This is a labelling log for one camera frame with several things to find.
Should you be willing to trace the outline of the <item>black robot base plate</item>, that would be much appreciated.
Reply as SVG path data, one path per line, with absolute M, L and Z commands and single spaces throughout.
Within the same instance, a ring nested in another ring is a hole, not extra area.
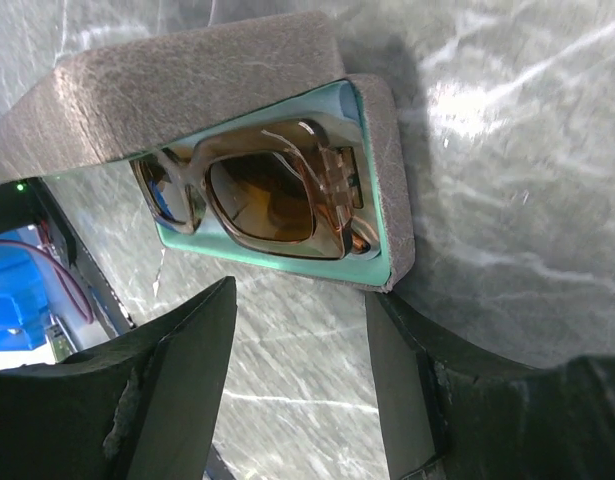
M 32 351 L 0 352 L 0 370 L 57 363 L 107 342 L 135 324 L 101 269 L 40 180 L 0 185 L 0 246 L 27 250 L 45 285 L 46 343 Z

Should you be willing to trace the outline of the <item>light blue cleaning cloth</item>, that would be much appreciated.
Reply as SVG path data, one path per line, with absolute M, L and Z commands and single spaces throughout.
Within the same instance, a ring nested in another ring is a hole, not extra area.
M 346 120 L 361 124 L 361 111 L 358 107 L 354 87 L 348 81 L 340 81 L 331 87 L 332 95 L 338 102 L 340 116 Z

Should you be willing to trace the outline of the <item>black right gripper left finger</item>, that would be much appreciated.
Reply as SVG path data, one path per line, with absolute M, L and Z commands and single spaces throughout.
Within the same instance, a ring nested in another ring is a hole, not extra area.
M 212 444 L 235 331 L 226 277 L 54 364 L 0 370 L 0 479 L 227 479 Z

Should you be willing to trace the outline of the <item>grey-brown glasses case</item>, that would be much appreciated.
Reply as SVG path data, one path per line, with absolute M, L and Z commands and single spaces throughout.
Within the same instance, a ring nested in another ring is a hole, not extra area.
M 234 262 L 387 292 L 413 267 L 415 241 L 395 104 L 387 83 L 345 71 L 319 11 L 215 25 L 89 50 L 61 63 L 0 118 L 0 184 L 145 154 L 274 116 L 338 119 L 331 87 L 348 81 L 361 111 L 360 166 L 380 250 L 339 261 L 275 257 L 237 245 L 211 221 L 163 244 Z

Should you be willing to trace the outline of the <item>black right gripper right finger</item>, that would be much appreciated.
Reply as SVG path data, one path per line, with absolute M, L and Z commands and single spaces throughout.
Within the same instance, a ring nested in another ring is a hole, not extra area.
M 537 369 L 365 297 L 393 479 L 615 479 L 615 355 Z

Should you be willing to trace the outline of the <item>brown tortoise sunglasses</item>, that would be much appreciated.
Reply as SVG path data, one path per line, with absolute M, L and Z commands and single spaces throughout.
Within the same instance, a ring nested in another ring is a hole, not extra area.
M 340 260 L 379 248 L 363 217 L 360 126 L 314 114 L 256 122 L 131 161 L 157 224 L 191 236 L 214 218 L 239 246 Z

